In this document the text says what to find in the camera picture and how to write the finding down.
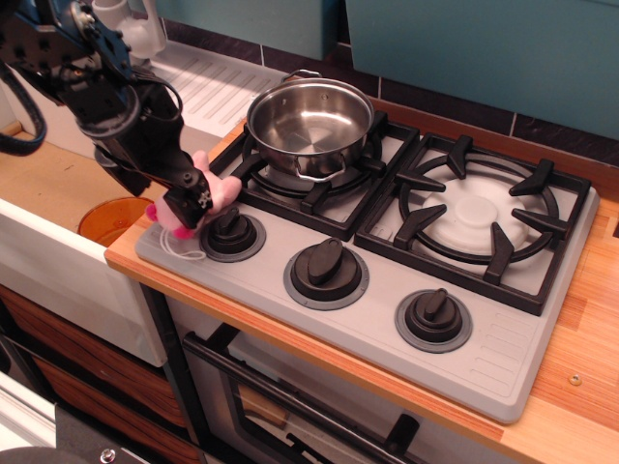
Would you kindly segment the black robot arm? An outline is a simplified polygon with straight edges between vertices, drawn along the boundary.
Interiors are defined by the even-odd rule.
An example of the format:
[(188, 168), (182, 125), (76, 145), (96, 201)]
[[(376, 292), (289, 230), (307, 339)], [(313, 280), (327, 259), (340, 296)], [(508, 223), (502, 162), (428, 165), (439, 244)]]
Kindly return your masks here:
[(66, 106), (95, 146), (100, 167), (139, 195), (152, 183), (164, 201), (194, 229), (212, 208), (206, 176), (180, 146), (184, 127), (178, 92), (152, 72), (130, 63), (130, 46), (82, 1), (4, 1), (1, 4), (1, 79), (30, 117), (30, 140), (1, 137), (2, 152), (28, 156), (47, 128), (28, 82)]

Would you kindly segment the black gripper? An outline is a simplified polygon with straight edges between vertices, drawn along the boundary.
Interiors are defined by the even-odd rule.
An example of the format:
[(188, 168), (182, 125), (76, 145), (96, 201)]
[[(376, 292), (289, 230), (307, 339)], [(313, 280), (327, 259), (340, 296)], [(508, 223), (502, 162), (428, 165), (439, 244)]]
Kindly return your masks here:
[(139, 81), (124, 89), (125, 103), (98, 122), (80, 122), (95, 143), (97, 164), (133, 196), (156, 182), (163, 200), (185, 227), (196, 227), (213, 207), (208, 181), (182, 150), (182, 102), (163, 81)]

